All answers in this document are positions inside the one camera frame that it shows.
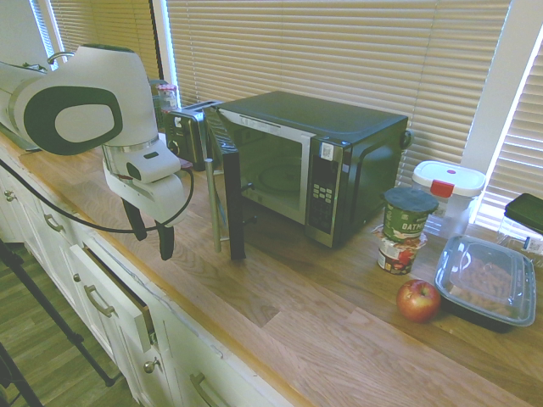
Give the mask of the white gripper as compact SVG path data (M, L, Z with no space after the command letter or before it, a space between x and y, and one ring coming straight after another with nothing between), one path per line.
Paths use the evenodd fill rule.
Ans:
M106 165L104 165L104 174L109 188L122 199L127 219L136 239L142 241L147 237L146 226L141 216L143 212L156 220L160 257L163 260L170 259L175 246L173 225L184 217L178 214L185 203L185 193L178 174L168 175L150 183L114 175Z

